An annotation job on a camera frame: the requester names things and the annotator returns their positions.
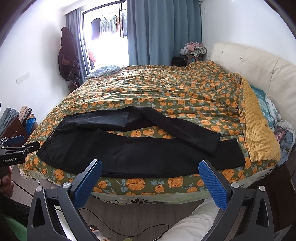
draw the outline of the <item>white wall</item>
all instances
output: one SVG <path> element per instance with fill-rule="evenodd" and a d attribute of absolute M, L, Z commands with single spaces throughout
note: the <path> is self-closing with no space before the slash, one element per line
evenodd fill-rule
<path fill-rule="evenodd" d="M 82 12 L 90 10 L 92 8 L 102 6 L 107 3 L 115 2 L 116 0 L 77 0 L 73 2 L 72 4 L 69 4 L 64 7 L 63 13 L 66 15 L 67 13 L 70 13 L 71 11 L 82 7 Z"/>
<path fill-rule="evenodd" d="M 53 1 L 37 0 L 21 15 L 0 48 L 1 111 L 28 105 L 38 122 L 69 93 L 59 74 L 61 29 L 66 17 Z M 20 84 L 16 79 L 30 72 Z"/>
<path fill-rule="evenodd" d="M 264 0 L 205 0 L 202 43 L 255 47 L 296 65 L 296 39 L 283 19 Z"/>

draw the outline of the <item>screw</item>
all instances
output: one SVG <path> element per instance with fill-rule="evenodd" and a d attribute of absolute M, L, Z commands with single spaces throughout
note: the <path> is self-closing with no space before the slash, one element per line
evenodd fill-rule
<path fill-rule="evenodd" d="M 71 183 L 64 183 L 63 188 L 68 188 L 71 185 Z"/>
<path fill-rule="evenodd" d="M 262 192 L 264 192 L 265 191 L 265 187 L 259 186 L 259 190 L 262 191 Z"/>
<path fill-rule="evenodd" d="M 40 192 L 42 189 L 43 189 L 43 187 L 39 186 L 39 187 L 36 188 L 36 191 Z"/>
<path fill-rule="evenodd" d="M 233 182 L 233 183 L 231 183 L 231 186 L 232 186 L 233 188 L 238 188 L 238 187 L 239 187 L 239 184 L 236 183 L 236 182 Z"/>

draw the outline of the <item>blue curtain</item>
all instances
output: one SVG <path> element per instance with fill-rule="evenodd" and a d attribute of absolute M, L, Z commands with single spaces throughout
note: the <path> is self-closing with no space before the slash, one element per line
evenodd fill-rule
<path fill-rule="evenodd" d="M 77 57 L 79 62 L 80 80 L 79 84 L 85 82 L 85 77 L 90 73 L 89 57 L 85 47 L 82 35 L 82 15 L 81 8 L 75 9 L 66 16 L 66 24 L 68 29 L 74 36 L 74 44 L 76 45 Z"/>
<path fill-rule="evenodd" d="M 170 65 L 180 48 L 201 43 L 198 0 L 127 0 L 130 65 Z"/>

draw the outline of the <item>light switch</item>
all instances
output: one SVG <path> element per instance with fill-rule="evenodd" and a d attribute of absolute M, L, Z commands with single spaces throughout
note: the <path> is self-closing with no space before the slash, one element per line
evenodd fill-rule
<path fill-rule="evenodd" d="M 24 80 L 26 80 L 27 78 L 30 77 L 30 72 L 24 74 L 23 76 L 19 77 L 16 81 L 17 81 L 17 85 L 20 84 L 21 82 L 23 82 Z"/>

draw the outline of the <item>teal pillow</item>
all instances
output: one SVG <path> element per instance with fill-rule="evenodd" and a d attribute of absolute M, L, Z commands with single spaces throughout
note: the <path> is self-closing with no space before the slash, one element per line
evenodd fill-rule
<path fill-rule="evenodd" d="M 271 100 L 268 99 L 263 90 L 256 88 L 252 85 L 251 88 L 257 96 L 261 111 L 268 122 L 268 126 L 270 128 L 273 128 L 276 124 L 276 116 L 278 114 L 275 106 L 271 103 Z"/>

